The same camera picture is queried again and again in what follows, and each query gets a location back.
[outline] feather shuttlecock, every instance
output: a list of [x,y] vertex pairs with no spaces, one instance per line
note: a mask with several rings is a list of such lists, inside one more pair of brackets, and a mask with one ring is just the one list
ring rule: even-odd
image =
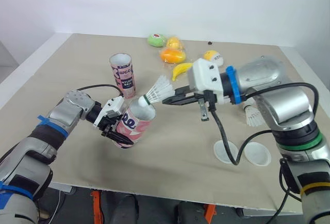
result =
[[255,101],[248,99],[243,103],[243,109],[245,111],[246,123],[251,127],[258,127],[265,123],[260,111],[253,107],[252,104]]
[[139,105],[145,107],[173,95],[175,95],[175,90],[173,90],[172,84],[166,76],[162,75],[158,78],[153,87],[139,98]]

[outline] pink can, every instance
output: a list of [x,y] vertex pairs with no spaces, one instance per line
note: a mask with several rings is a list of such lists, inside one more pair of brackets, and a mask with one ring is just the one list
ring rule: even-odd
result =
[[119,53],[111,56],[109,61],[116,84],[123,91],[124,98],[134,97],[135,81],[131,56]]
[[[136,143],[155,117],[156,109],[152,105],[141,107],[138,99],[134,99],[130,102],[127,111],[123,114],[116,131],[127,136],[133,143]],[[115,141],[114,143],[120,148],[130,148],[133,146]]]

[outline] yellow toy banana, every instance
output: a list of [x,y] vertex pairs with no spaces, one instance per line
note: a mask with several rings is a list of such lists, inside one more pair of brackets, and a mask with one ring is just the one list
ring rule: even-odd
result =
[[191,68],[192,63],[181,63],[173,69],[173,77],[172,80],[175,81],[176,77],[181,74],[185,73],[189,68]]

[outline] toy fruit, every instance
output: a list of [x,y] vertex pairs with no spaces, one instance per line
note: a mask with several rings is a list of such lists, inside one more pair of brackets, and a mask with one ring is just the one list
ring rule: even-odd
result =
[[186,53],[181,50],[165,47],[160,51],[160,58],[167,63],[181,63],[186,59]]
[[184,48],[181,41],[177,37],[170,37],[167,40],[166,47],[170,47],[175,50],[182,50]]
[[215,64],[218,65],[218,67],[223,65],[222,56],[219,54],[219,52],[217,52],[215,50],[206,51],[205,54],[203,55],[203,58],[214,62]]
[[192,67],[192,63],[181,63],[179,65],[176,65],[175,68],[173,69],[172,80],[175,81],[176,77],[179,74],[185,73],[191,67]]
[[148,37],[148,43],[154,47],[163,47],[166,43],[166,38],[161,34],[152,34]]

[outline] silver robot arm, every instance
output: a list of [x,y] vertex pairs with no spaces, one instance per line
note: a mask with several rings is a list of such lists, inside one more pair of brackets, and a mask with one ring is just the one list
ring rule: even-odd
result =
[[78,121],[86,119],[103,136],[125,140],[114,132],[124,109],[123,97],[109,100],[102,108],[86,93],[70,91],[46,117],[39,116],[41,122],[32,133],[0,158],[0,223],[37,224],[34,201],[51,182],[49,164]]
[[202,121],[208,121],[206,102],[215,113],[215,102],[239,104],[253,97],[283,156],[280,167],[286,183],[301,194],[306,223],[325,219],[330,223],[330,148],[314,121],[317,105],[311,107],[300,87],[279,89],[290,83],[283,64],[261,56],[220,74],[216,64],[199,59],[188,71],[188,79],[189,86],[176,89],[175,96],[163,104],[198,102]]

